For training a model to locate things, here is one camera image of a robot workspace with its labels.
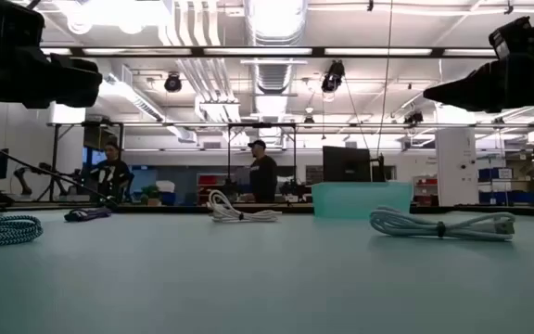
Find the person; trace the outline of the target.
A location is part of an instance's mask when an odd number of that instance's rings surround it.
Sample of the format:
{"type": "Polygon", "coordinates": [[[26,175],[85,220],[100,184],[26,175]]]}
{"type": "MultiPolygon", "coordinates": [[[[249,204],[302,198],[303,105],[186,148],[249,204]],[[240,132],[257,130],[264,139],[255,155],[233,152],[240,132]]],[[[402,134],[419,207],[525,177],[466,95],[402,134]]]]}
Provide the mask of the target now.
{"type": "Polygon", "coordinates": [[[249,168],[249,181],[253,198],[258,203],[275,201],[277,187],[277,163],[266,153],[266,144],[258,139],[248,146],[254,161],[249,168]]]}
{"type": "Polygon", "coordinates": [[[95,180],[95,189],[107,199],[122,203],[125,188],[131,181],[128,165],[119,157],[120,148],[116,141],[109,141],[104,146],[105,159],[97,163],[89,172],[89,178],[95,180]]]}

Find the black station frame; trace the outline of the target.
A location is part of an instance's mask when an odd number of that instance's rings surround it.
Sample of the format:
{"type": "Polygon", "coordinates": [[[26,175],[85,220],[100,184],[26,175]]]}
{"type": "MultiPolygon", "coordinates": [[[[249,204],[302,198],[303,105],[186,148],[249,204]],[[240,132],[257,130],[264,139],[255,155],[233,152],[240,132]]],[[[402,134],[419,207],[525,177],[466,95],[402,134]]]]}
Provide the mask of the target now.
{"type": "Polygon", "coordinates": [[[227,128],[227,177],[226,177],[226,184],[230,185],[232,184],[232,146],[231,142],[233,140],[232,137],[232,130],[234,128],[239,128],[240,130],[244,130],[246,128],[253,128],[253,129],[270,129],[277,127],[279,128],[284,135],[287,135],[291,138],[291,141],[293,142],[293,150],[292,150],[292,157],[293,157],[293,181],[298,180],[298,150],[297,150],[297,143],[298,143],[298,126],[295,122],[228,122],[226,124],[227,128]]]}
{"type": "Polygon", "coordinates": [[[75,127],[97,128],[97,129],[101,129],[103,127],[106,127],[106,128],[118,127],[119,128],[118,144],[120,147],[119,157],[122,156],[123,139],[125,135],[125,124],[123,122],[109,122],[109,121],[77,122],[77,123],[48,122],[46,125],[54,128],[53,151],[52,151],[52,158],[51,158],[51,169],[52,169],[53,175],[50,177],[49,187],[46,189],[48,192],[48,199],[50,201],[54,199],[54,196],[56,193],[56,181],[61,180],[61,174],[56,172],[57,156],[58,156],[58,151],[59,151],[59,140],[63,136],[65,136],[71,129],[75,127]]]}

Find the teal table mat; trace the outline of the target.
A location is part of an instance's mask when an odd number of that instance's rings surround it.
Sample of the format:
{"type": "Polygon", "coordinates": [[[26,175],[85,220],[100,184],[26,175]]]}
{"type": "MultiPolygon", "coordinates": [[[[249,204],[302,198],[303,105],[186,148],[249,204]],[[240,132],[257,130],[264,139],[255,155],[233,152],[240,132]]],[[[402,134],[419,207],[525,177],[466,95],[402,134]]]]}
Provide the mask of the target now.
{"type": "Polygon", "coordinates": [[[283,215],[40,212],[0,247],[0,334],[534,334],[534,217],[510,242],[283,215]]]}

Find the red shelf bins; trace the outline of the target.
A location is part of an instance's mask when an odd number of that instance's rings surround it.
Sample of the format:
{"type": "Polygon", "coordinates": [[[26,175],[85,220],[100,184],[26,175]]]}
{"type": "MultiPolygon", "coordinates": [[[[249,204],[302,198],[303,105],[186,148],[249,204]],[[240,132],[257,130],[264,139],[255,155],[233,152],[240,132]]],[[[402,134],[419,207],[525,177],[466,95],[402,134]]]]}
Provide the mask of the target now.
{"type": "Polygon", "coordinates": [[[197,204],[204,205],[212,190],[223,190],[228,178],[227,173],[199,173],[197,175],[197,204]]]}
{"type": "Polygon", "coordinates": [[[439,205],[438,179],[435,176],[415,176],[413,178],[413,204],[419,207],[439,205]]]}

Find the overhead LED light bar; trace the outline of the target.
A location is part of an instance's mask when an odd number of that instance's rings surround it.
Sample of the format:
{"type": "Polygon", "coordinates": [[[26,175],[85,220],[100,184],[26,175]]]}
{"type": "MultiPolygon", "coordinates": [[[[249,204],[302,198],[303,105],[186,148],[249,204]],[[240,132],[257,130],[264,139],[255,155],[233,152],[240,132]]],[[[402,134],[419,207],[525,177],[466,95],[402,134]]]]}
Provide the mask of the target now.
{"type": "Polygon", "coordinates": [[[45,46],[47,54],[80,58],[479,58],[491,48],[326,46],[45,46]]]}

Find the black diagonal rod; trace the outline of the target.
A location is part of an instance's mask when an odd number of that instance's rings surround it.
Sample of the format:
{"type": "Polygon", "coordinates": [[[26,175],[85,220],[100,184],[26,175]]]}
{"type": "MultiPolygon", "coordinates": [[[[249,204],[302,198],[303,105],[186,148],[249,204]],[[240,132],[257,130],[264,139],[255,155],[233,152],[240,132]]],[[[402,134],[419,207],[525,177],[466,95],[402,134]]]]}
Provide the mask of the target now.
{"type": "Polygon", "coordinates": [[[111,210],[115,210],[119,206],[119,203],[116,202],[114,199],[112,199],[110,196],[105,196],[105,195],[99,193],[98,191],[96,191],[96,190],[94,190],[94,189],[92,189],[90,187],[87,187],[87,186],[84,186],[84,185],[82,185],[82,184],[80,184],[78,182],[75,182],[72,179],[70,179],[70,178],[68,178],[66,176],[63,176],[61,173],[56,173],[53,170],[45,170],[45,169],[37,167],[35,165],[31,165],[26,161],[22,161],[22,160],[14,157],[14,156],[8,154],[8,153],[5,153],[2,149],[0,149],[0,155],[5,157],[8,160],[12,160],[12,161],[24,166],[24,167],[27,167],[29,170],[32,170],[32,171],[40,173],[40,174],[48,175],[53,180],[63,181],[63,182],[69,183],[72,186],[76,186],[79,189],[85,190],[88,193],[95,195],[99,199],[100,203],[103,206],[108,207],[111,210]]]}

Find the silver ventilation duct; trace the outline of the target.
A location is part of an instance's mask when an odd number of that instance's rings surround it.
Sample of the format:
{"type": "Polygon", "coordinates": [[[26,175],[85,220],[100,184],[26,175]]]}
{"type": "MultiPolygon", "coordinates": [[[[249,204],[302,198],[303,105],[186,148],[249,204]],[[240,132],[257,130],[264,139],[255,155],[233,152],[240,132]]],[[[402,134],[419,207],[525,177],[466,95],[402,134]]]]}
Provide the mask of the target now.
{"type": "MultiPolygon", "coordinates": [[[[309,0],[244,0],[248,43],[252,46],[296,46],[306,25],[309,0]]],[[[254,65],[257,89],[282,94],[291,81],[293,66],[254,65]]]]}

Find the black ceiling spotlight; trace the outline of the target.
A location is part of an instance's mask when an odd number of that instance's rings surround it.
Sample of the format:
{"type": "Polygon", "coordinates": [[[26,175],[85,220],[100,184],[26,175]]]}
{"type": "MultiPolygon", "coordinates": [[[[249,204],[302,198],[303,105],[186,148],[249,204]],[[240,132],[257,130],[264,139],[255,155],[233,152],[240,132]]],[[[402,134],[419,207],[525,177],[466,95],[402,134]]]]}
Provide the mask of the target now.
{"type": "Polygon", "coordinates": [[[168,73],[168,77],[164,82],[164,89],[168,93],[178,93],[181,91],[183,85],[180,79],[180,73],[178,71],[171,71],[168,73]]]}
{"type": "Polygon", "coordinates": [[[341,60],[333,60],[328,70],[324,73],[321,84],[323,93],[335,93],[342,85],[345,77],[345,66],[341,60]]]}

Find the teal plastic bin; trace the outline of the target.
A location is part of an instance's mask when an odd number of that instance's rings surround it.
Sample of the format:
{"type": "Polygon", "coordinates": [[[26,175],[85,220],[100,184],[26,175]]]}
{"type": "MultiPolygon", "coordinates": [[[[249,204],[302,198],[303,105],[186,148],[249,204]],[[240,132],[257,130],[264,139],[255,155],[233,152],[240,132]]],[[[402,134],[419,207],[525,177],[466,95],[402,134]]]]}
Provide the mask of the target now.
{"type": "Polygon", "coordinates": [[[327,219],[368,219],[379,207],[408,213],[413,185],[405,182],[322,182],[311,187],[314,215],[327,219]]]}

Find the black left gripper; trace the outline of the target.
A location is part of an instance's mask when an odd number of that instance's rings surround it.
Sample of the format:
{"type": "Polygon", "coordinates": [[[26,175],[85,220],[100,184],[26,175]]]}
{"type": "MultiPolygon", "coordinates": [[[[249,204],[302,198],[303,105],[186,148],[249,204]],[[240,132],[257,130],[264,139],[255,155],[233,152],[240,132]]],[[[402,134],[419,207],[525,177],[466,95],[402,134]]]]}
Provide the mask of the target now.
{"type": "Polygon", "coordinates": [[[64,82],[60,94],[52,83],[54,66],[40,49],[19,48],[0,54],[0,102],[20,103],[29,109],[46,108],[54,101],[72,108],[92,107],[103,81],[97,65],[55,53],[50,60],[65,68],[83,70],[64,82]]]}

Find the blue shelf bins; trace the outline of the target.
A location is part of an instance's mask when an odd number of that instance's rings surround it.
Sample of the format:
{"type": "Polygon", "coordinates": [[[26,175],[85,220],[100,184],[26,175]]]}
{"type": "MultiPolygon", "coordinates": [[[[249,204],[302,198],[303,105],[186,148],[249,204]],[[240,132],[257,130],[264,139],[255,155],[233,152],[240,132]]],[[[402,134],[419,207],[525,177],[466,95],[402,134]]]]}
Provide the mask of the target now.
{"type": "Polygon", "coordinates": [[[483,205],[516,206],[534,204],[529,176],[515,177],[508,167],[491,167],[478,171],[478,201],[483,205]]]}

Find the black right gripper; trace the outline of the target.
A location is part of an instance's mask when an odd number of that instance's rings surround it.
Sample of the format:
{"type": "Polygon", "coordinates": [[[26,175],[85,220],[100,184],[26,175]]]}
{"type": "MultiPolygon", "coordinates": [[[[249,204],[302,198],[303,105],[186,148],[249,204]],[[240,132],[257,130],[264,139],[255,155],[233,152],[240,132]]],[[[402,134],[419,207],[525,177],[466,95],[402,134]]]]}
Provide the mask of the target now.
{"type": "Polygon", "coordinates": [[[534,107],[534,56],[511,54],[462,79],[427,88],[423,97],[470,112],[534,107]]]}

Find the green potted plant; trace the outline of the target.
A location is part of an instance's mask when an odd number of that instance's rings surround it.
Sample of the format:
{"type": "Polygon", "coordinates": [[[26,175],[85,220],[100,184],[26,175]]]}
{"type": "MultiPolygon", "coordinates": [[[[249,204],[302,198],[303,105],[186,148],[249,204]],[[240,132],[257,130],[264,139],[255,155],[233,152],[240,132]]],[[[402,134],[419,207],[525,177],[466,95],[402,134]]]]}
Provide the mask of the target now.
{"type": "Polygon", "coordinates": [[[140,200],[146,206],[158,207],[161,205],[159,198],[159,188],[155,185],[144,186],[140,200]]]}

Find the white pillar cabinet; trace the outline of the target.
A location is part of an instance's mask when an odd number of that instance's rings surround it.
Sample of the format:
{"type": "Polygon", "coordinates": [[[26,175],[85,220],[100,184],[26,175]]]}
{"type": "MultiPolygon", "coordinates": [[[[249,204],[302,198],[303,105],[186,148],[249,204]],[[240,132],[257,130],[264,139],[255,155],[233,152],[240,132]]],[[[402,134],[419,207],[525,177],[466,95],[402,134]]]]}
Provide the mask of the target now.
{"type": "Polygon", "coordinates": [[[439,205],[478,204],[477,152],[473,128],[436,131],[439,205]]]}

